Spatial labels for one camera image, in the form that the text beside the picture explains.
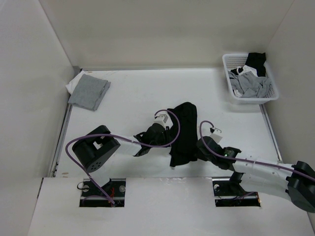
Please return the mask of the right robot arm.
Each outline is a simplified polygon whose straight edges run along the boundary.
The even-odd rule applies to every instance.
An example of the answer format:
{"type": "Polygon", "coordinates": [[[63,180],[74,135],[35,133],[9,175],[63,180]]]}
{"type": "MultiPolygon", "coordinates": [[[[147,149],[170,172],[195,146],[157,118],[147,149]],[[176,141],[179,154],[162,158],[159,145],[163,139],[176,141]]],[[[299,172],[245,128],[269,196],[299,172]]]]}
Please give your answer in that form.
{"type": "Polygon", "coordinates": [[[303,161],[267,163],[238,158],[239,153],[237,148],[222,148],[209,136],[203,136],[196,143],[198,159],[233,172],[228,182],[231,193],[262,192],[286,199],[306,212],[315,211],[315,172],[309,164],[303,161]]]}

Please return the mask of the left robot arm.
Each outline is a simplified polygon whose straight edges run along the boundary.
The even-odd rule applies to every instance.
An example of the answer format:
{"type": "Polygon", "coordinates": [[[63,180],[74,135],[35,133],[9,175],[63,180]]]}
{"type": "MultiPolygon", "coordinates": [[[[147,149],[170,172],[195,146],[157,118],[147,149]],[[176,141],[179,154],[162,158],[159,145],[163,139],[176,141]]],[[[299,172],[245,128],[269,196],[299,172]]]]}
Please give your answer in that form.
{"type": "Polygon", "coordinates": [[[111,178],[105,173],[103,165],[115,153],[139,157],[146,155],[152,148],[171,146],[180,135],[177,129],[175,137],[171,137],[170,128],[158,123],[151,125],[147,131],[133,137],[113,135],[105,125],[101,125],[88,135],[77,139],[72,151],[88,176],[94,181],[94,191],[105,196],[110,192],[111,178]]]}

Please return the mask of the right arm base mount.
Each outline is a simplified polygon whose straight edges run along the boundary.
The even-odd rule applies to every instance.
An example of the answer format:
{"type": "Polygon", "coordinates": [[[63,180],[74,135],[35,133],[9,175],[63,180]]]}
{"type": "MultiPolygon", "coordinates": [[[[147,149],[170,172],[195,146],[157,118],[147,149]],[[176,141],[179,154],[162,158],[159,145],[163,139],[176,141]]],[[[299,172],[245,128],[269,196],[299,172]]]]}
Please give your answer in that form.
{"type": "Polygon", "coordinates": [[[243,174],[234,172],[231,177],[213,178],[216,207],[260,207],[257,192],[247,192],[241,186],[243,174]]]}

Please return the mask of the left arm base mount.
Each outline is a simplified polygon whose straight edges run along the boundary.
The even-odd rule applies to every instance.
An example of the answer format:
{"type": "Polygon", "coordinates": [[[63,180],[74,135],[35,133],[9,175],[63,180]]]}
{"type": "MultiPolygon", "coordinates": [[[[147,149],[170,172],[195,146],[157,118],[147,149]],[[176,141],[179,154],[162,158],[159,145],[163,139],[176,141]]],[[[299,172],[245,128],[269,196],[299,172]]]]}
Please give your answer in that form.
{"type": "Polygon", "coordinates": [[[77,184],[80,190],[79,207],[124,207],[126,194],[126,179],[110,179],[102,189],[114,201],[107,199],[105,194],[91,182],[90,179],[84,179],[77,184]]]}

